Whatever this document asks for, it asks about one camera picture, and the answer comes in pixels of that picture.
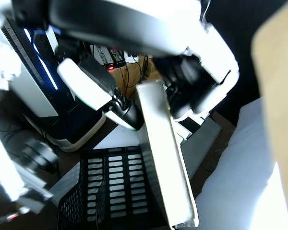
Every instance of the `white cloth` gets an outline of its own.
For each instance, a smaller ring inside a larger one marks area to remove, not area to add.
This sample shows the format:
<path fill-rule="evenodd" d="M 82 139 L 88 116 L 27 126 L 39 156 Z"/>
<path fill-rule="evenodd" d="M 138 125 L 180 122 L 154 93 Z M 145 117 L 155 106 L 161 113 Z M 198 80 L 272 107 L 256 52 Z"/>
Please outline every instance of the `white cloth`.
<path fill-rule="evenodd" d="M 196 198 L 199 230 L 288 230 L 261 103 L 258 99 L 241 108 L 237 129 Z"/>

